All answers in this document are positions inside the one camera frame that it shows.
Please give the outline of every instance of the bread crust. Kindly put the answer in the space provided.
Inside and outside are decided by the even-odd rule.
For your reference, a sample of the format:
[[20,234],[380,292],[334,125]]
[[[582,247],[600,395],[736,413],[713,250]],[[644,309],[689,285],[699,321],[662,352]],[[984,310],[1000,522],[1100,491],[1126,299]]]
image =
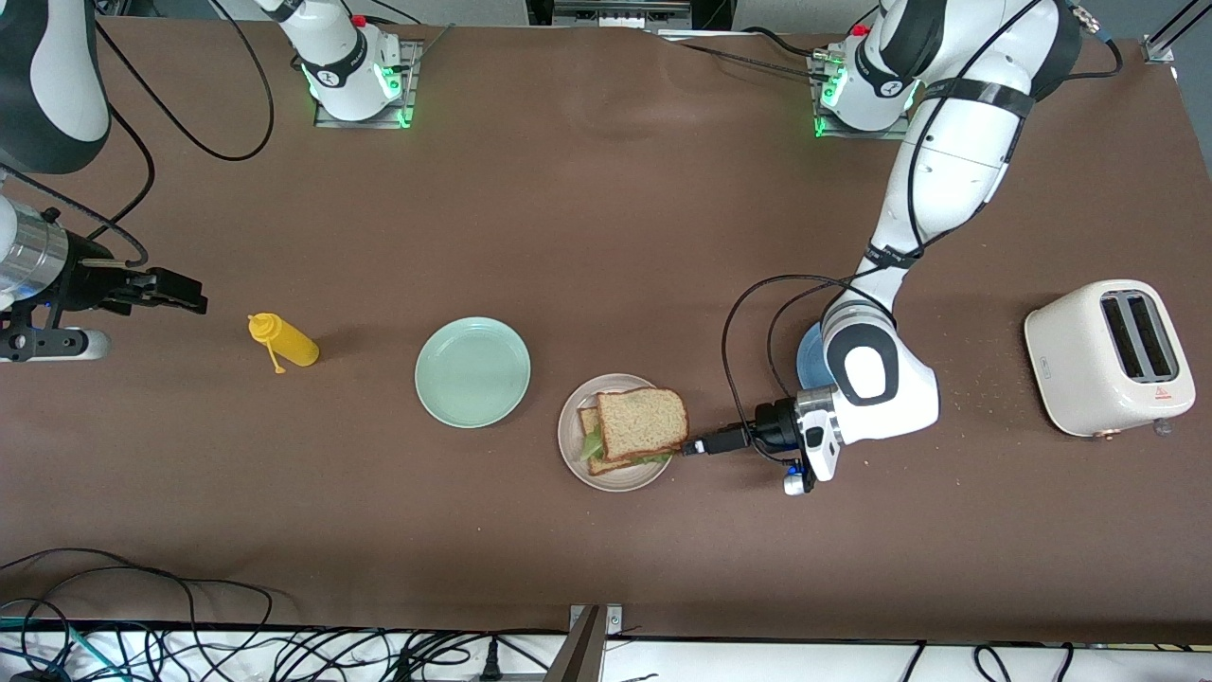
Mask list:
[[[651,386],[644,386],[641,389],[631,389],[630,391],[621,391],[618,394],[610,394],[610,395],[611,396],[625,396],[628,394],[635,394],[638,391],[665,391],[665,392],[669,392],[669,394],[673,394],[674,396],[676,396],[678,397],[678,405],[681,406],[682,432],[687,435],[686,437],[690,436],[690,415],[686,413],[686,403],[685,403],[685,401],[682,401],[682,397],[679,396],[678,392],[674,391],[673,389],[653,389]],[[601,405],[601,396],[604,396],[604,395],[606,395],[606,394],[598,394],[595,396],[598,399],[598,401],[599,401],[599,406]],[[669,445],[662,446],[661,448],[657,448],[656,451],[641,451],[641,452],[638,452],[638,453],[628,453],[627,455],[621,457],[621,458],[612,458],[612,457],[610,457],[610,436],[607,435],[608,430],[606,429],[606,420],[601,419],[601,413],[600,412],[598,414],[598,422],[601,425],[601,430],[602,430],[602,462],[619,463],[619,462],[628,462],[628,460],[634,460],[634,459],[639,459],[639,458],[651,458],[653,455],[664,455],[664,454],[668,454],[670,452],[676,453],[681,448],[681,445],[682,445],[681,441],[676,441],[674,443],[669,443]]]

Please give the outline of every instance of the tabletop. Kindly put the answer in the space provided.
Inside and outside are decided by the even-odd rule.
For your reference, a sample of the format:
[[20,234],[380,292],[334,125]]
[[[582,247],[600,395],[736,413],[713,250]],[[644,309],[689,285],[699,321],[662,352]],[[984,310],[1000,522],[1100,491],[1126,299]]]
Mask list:
[[[230,27],[107,27],[199,137],[257,142],[265,101]],[[246,31],[278,113],[265,150],[236,164],[191,147],[98,47],[156,160],[124,225],[152,264],[201,280],[210,311],[68,315],[110,333],[110,357],[4,368],[0,560],[104,548],[281,590],[276,623],[566,627],[568,604],[618,602],[653,635],[1212,635],[1207,403],[1165,440],[1070,439],[1042,412],[1022,337],[1059,294],[1143,279],[1202,386],[1212,193],[1168,68],[1125,46],[1120,76],[1036,107],[995,200],[909,274],[899,328],[938,374],[938,424],[846,448],[806,498],[753,454],[674,462],[606,494],[561,463],[567,396],[629,373],[676,390],[694,432],[734,422],[726,311],[770,275],[853,271],[897,145],[814,138],[802,80],[628,29],[456,27],[425,57],[411,128],[318,130],[285,36]],[[797,65],[764,38],[704,40]],[[1102,59],[1091,45],[1079,68]],[[96,162],[50,180],[110,212],[142,173],[115,127]],[[779,394],[766,325],[796,290],[765,290],[734,323],[747,409]],[[827,300],[776,333],[789,377]],[[316,338],[321,361],[275,376],[246,329],[262,310]],[[427,337],[467,315],[516,328],[533,363],[521,406],[470,431],[413,390]],[[40,562],[0,597],[81,566]],[[184,618],[171,588],[90,580],[57,600],[69,614]],[[201,608],[241,621],[258,604],[215,594]]]

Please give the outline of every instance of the white floor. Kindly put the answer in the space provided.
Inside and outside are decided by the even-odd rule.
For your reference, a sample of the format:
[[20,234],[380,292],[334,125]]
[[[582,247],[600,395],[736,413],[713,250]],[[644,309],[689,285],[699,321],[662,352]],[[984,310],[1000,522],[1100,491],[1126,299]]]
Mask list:
[[[204,642],[236,646],[247,640],[246,634],[218,632],[200,635]],[[290,644],[274,642],[270,637],[288,637],[288,634],[259,635],[252,644],[256,648],[244,651],[222,670],[234,682],[267,682],[271,678],[274,660],[278,654],[295,661],[303,653],[295,648],[287,657]],[[185,648],[194,643],[189,631],[175,632],[171,646]],[[355,642],[361,636],[349,635],[333,641],[324,648],[327,655],[335,655]],[[382,640],[366,643],[349,652],[342,661],[368,661],[399,652],[405,635],[390,635],[390,648]],[[508,636],[511,643],[532,653],[543,661],[550,661],[559,649],[564,637],[560,636]],[[121,661],[122,657],[115,644],[113,634],[96,634],[87,637],[88,643],[110,661]],[[131,660],[142,658],[142,634],[125,636]],[[38,632],[29,636],[29,651],[34,655],[53,658],[63,643],[62,632]],[[468,646],[470,659],[462,665],[429,666],[425,678],[438,681],[471,681],[484,667],[487,643]],[[0,632],[0,649],[19,649],[19,636],[12,631]],[[905,666],[913,657],[911,644],[766,644],[766,643],[694,643],[694,642],[610,642],[607,644],[602,682],[625,682],[650,677],[657,681],[696,681],[696,682],[738,682],[748,680],[812,682],[897,682],[902,680]],[[1011,648],[999,647],[999,654],[1007,671],[1017,682],[1053,682],[1064,660],[1060,648]],[[219,659],[224,652],[211,651],[212,659]],[[195,672],[193,680],[200,681],[207,670],[198,651],[182,654],[179,658]],[[305,659],[290,677],[301,680],[309,677],[322,665],[320,659]],[[68,672],[79,678],[93,671],[103,671],[104,664],[95,654],[82,647],[75,647],[68,663]],[[507,647],[501,647],[501,667],[507,674],[541,672],[541,670]],[[987,667],[997,682],[1000,674],[991,659]],[[0,654],[0,680],[28,670],[19,658]],[[147,675],[145,667],[136,667],[136,674]],[[348,682],[377,682],[384,671],[383,664],[370,665],[347,671]],[[168,666],[162,680],[182,681],[185,676],[181,670]],[[972,648],[964,646],[927,647],[913,675],[913,682],[982,682],[972,661]],[[1077,649],[1073,665],[1064,682],[1201,682],[1212,680],[1212,653],[1180,653],[1156,651],[1121,649]],[[207,682],[221,682],[217,675],[207,677]],[[316,682],[344,682],[335,670],[316,677]]]

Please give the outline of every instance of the silver metal cylinder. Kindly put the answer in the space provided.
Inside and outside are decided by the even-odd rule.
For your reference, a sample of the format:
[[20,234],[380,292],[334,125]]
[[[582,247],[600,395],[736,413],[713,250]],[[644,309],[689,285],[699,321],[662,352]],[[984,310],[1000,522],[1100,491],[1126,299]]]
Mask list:
[[62,227],[0,196],[0,300],[36,296],[63,271],[67,258],[68,235]]

